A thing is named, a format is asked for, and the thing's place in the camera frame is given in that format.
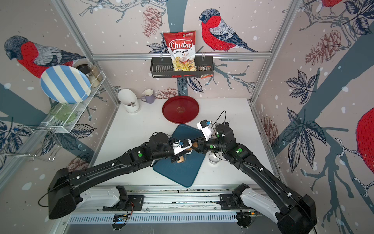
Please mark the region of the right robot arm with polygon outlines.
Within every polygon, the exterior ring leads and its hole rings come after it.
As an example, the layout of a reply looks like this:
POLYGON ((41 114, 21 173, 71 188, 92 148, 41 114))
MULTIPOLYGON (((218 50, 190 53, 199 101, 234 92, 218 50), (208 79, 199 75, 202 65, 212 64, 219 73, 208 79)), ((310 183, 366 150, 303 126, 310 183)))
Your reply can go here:
POLYGON ((259 195, 249 186, 239 186, 238 198, 244 206, 253 208, 277 224, 283 234, 308 234, 317 224, 316 204, 309 195, 301 196, 276 178, 246 146, 236 141, 227 122, 216 126, 203 120, 197 128, 204 137, 192 141, 199 153, 220 153, 238 170, 249 176, 266 193, 259 195))

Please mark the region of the teal cutting board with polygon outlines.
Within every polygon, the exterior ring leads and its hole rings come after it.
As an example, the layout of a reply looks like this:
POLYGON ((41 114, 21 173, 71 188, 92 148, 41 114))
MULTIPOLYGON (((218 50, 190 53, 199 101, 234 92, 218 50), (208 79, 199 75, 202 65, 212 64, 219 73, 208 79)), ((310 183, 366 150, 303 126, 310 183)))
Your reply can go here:
MULTIPOLYGON (((172 134, 178 140, 196 139, 203 137, 203 133, 191 126, 180 124, 172 134)), ((170 159, 159 160, 153 170, 164 177, 188 188, 191 187, 197 177, 200 167, 204 161, 205 155, 192 152, 185 156, 185 161, 181 163, 172 163, 170 159)))

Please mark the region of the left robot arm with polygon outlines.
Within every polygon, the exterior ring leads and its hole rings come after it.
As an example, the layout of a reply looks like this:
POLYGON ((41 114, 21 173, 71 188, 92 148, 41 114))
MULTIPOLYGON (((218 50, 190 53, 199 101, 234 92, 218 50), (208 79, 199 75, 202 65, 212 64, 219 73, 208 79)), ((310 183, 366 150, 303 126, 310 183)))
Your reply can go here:
POLYGON ((156 132, 149 141, 113 160, 77 171, 62 168, 56 172, 47 190, 48 217, 58 219, 70 214, 83 201, 80 195, 100 183, 147 168, 155 160, 179 160, 196 145, 191 139, 171 142, 167 134, 156 132))

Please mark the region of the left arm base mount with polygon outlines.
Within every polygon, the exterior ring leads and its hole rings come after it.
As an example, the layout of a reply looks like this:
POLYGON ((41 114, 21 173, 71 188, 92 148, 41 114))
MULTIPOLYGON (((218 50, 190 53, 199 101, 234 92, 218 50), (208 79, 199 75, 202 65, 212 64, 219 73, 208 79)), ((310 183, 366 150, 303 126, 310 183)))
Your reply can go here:
POLYGON ((131 195, 129 196, 124 186, 116 186, 119 192, 119 201, 113 206, 103 206, 104 212, 117 212, 117 211, 141 211, 144 203, 144 195, 131 195))

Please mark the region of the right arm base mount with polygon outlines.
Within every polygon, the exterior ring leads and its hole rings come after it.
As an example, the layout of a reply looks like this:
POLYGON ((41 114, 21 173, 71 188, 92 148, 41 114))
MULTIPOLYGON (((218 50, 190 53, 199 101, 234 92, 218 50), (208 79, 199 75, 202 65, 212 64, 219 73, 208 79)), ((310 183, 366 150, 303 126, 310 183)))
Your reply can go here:
POLYGON ((254 210, 254 208, 246 206, 241 199, 243 191, 248 188, 250 188, 248 185, 241 184, 231 194, 220 194, 216 204, 220 205, 222 210, 254 210))

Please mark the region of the wooden dough roller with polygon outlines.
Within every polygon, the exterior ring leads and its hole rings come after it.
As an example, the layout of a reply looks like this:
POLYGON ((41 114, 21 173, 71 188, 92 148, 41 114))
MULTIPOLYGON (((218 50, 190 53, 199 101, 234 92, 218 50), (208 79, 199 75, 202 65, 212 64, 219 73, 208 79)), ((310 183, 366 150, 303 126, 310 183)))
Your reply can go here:
POLYGON ((182 163, 185 161, 185 155, 182 155, 182 156, 178 156, 179 157, 179 160, 177 161, 177 163, 182 163))

